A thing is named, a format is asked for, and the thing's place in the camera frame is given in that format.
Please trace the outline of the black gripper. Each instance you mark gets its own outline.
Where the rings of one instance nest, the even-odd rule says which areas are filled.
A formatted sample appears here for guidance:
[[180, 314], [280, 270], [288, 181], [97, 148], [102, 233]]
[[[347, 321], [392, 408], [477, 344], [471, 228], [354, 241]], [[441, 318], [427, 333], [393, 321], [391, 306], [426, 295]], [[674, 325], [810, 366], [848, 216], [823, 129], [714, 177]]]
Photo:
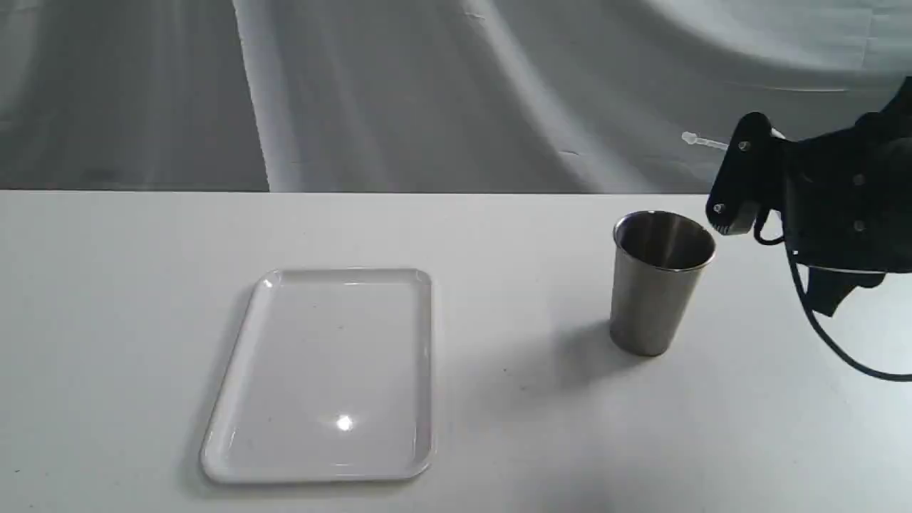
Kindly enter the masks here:
[[910, 81], [877, 111], [803, 140], [765, 114], [739, 120], [705, 207], [721, 236], [761, 236], [781, 213], [789, 265], [910, 272]]

